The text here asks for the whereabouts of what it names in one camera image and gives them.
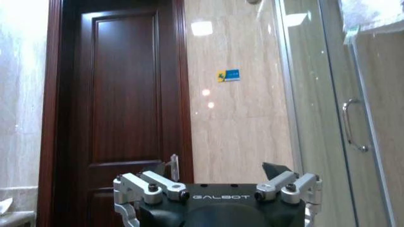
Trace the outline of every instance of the shower enclosure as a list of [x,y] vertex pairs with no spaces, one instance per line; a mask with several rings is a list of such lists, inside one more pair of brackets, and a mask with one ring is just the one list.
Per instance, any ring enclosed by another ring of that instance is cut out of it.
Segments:
[[295,168],[323,179],[315,226],[404,226],[404,26],[346,40],[338,0],[274,4]]

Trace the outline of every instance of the metal handle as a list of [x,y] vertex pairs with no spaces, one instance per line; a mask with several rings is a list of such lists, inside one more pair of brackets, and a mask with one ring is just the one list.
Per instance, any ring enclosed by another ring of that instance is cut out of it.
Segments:
[[343,124],[345,124],[345,134],[346,134],[346,139],[347,139],[347,143],[351,144],[355,149],[361,152],[366,152],[367,151],[367,147],[363,145],[358,145],[354,141],[353,141],[353,137],[351,137],[351,130],[350,130],[350,123],[349,123],[349,113],[347,113],[347,108],[350,104],[355,104],[359,103],[359,101],[357,99],[349,99],[349,101],[346,103],[343,103],[342,105],[342,117],[343,117]]

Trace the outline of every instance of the wall tile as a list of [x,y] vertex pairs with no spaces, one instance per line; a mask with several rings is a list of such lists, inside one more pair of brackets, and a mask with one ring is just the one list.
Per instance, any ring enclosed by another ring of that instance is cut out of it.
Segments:
[[0,188],[37,185],[39,138],[38,133],[0,137]]
[[[185,18],[194,180],[263,181],[263,161],[293,165],[271,2],[186,0]],[[202,20],[213,33],[193,36]],[[218,83],[230,69],[239,81]]]
[[11,198],[7,212],[35,210],[37,187],[0,188],[0,201]]

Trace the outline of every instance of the door frame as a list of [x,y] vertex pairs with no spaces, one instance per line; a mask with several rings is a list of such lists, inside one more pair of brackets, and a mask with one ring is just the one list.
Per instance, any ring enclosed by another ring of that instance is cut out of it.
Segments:
[[[45,66],[45,91],[42,109],[42,134],[38,168],[38,189],[37,189],[37,216],[35,226],[54,226],[54,181],[55,181],[55,160],[57,160],[57,123],[58,123],[58,91],[59,91],[59,59],[61,59],[61,18],[62,0],[49,0],[47,10],[47,40],[46,40],[46,66]],[[182,181],[193,182],[193,160],[190,141],[190,107],[189,107],[189,86],[187,86],[187,58],[186,58],[186,30],[185,30],[185,9],[183,0],[171,0],[174,33],[177,46],[177,79],[179,83],[179,122],[181,122],[181,150],[179,169]]]

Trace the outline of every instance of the shower door frame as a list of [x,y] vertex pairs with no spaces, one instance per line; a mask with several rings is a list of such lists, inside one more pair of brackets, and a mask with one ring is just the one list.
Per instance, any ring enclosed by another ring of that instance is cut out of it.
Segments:
[[[326,39],[326,26],[323,22],[323,4],[327,4],[322,0],[317,0],[318,3],[318,11],[321,14],[321,24],[323,28],[323,39],[325,39],[325,47],[327,47],[327,39]],[[273,3],[274,7],[274,13],[275,13],[275,24],[277,24],[277,40],[278,40],[278,47],[279,47],[279,58],[281,58],[281,65],[282,65],[282,74],[283,74],[283,84],[285,84],[285,97],[286,97],[286,110],[287,110],[287,120],[289,120],[289,131],[290,131],[290,143],[291,143],[291,149],[293,149],[293,163],[294,163],[294,171],[298,173],[302,173],[302,161],[301,161],[301,151],[299,151],[299,140],[298,140],[298,131],[297,131],[297,113],[295,113],[295,106],[294,106],[294,98],[293,98],[293,90],[291,90],[291,74],[293,74],[293,62],[289,59],[289,56],[291,56],[290,53],[290,48],[289,46],[289,33],[287,30],[283,29],[283,19],[282,15],[285,14],[285,5],[283,5],[283,0],[274,0]],[[373,125],[373,120],[371,120],[371,112],[369,109],[369,102],[367,102],[367,95],[366,95],[366,89],[365,89],[365,84],[363,84],[363,78],[362,74],[359,71],[359,66],[358,66],[358,55],[357,55],[357,49],[355,49],[355,42],[353,41],[349,45],[349,50],[350,50],[350,55],[351,55],[351,60],[353,60],[353,65],[354,65],[354,75],[355,79],[358,81],[358,91],[361,95],[361,100],[363,102],[363,107],[365,107],[365,117],[366,117],[366,124],[367,124],[367,130],[369,130],[369,141],[373,147],[373,154],[374,154],[374,166],[377,170],[377,179],[379,181],[379,189],[382,193],[382,202],[383,202],[383,209],[386,212],[386,217],[387,217],[387,223],[389,226],[395,227],[394,223],[394,217],[393,217],[393,210],[391,210],[391,202],[390,202],[390,197],[387,193],[387,188],[386,188],[386,180],[385,180],[385,174],[383,174],[383,169],[382,169],[382,163],[381,163],[381,155],[379,155],[379,147],[377,143],[377,135],[374,131],[374,125]],[[350,188],[350,197],[354,199],[353,191]],[[355,226],[358,226],[357,223],[357,214],[354,212],[354,218],[355,218]]]

